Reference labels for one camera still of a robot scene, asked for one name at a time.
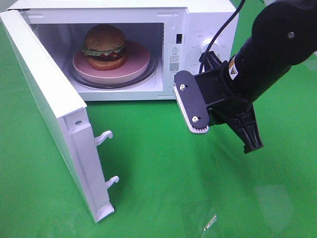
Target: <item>green surface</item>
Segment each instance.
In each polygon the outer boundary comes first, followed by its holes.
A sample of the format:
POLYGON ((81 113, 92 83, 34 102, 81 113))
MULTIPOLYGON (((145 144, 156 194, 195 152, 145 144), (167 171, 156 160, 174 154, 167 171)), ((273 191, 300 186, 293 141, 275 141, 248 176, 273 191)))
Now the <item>green surface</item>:
MULTIPOLYGON (((263 7, 247 1, 233 52, 263 7)), ((315 58, 256 101, 264 148, 247 155, 225 125, 191 134, 175 101, 88 102, 95 136, 114 134, 98 147, 105 176, 120 177, 95 224, 2 25, 0 49, 0 237, 317 237, 315 58)))

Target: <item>white microwave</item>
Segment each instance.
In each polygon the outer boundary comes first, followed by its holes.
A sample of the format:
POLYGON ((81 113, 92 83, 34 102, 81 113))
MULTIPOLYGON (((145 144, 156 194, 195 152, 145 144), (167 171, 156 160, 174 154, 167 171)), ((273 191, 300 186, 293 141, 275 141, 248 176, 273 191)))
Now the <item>white microwave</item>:
MULTIPOLYGON (((97 222, 114 211, 84 101, 175 99, 174 75, 199 71, 199 58, 235 11, 229 0, 18 0, 0 13, 25 78, 74 180, 97 222), (147 69, 123 83, 87 82, 74 70, 74 55, 93 26, 119 28, 150 53, 147 69)), ((231 54, 237 17, 211 50, 231 54)))

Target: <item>qr code sticker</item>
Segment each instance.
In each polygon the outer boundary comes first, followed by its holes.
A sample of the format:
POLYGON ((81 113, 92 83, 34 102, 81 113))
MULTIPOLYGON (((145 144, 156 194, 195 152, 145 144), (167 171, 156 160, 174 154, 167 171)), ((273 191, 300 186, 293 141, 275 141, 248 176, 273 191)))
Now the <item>qr code sticker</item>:
POLYGON ((179 71, 179 63, 169 63, 169 71, 170 72, 178 72, 179 71))

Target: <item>black cable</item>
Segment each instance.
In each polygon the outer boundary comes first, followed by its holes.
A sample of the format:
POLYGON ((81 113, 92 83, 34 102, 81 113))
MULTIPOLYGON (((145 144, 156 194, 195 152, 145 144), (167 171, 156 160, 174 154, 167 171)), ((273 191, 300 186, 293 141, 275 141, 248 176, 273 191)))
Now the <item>black cable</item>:
POLYGON ((226 28, 226 26, 234 19, 234 17, 239 13, 239 11, 241 10, 241 8, 243 7, 243 4, 246 0, 241 0, 239 6, 237 7, 237 9, 235 10, 235 12, 231 15, 231 17, 229 17, 229 19, 223 24, 223 26, 221 26, 221 28, 217 31, 217 33, 215 34, 215 36, 213 37, 213 39, 211 40, 211 42, 209 43, 209 45, 207 46, 207 49, 203 55, 202 58, 202 62, 200 64, 200 68, 199 68, 199 73, 203 72, 203 67, 204 67, 204 63, 206 61, 206 57, 207 57, 207 53, 209 52, 210 48, 212 47, 212 45, 214 44, 214 42, 216 41, 216 39, 218 38, 218 36, 221 34, 221 32, 224 30, 224 28, 226 28))

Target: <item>microwave door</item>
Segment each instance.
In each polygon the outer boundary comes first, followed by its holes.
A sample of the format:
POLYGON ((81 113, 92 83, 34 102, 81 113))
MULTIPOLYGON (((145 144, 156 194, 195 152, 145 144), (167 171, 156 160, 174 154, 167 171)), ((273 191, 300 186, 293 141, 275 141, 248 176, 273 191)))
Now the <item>microwave door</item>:
POLYGON ((78 186, 94 220, 113 212, 97 146, 111 131, 94 138, 86 104, 16 10, 0 13, 8 37, 37 106, 78 186))

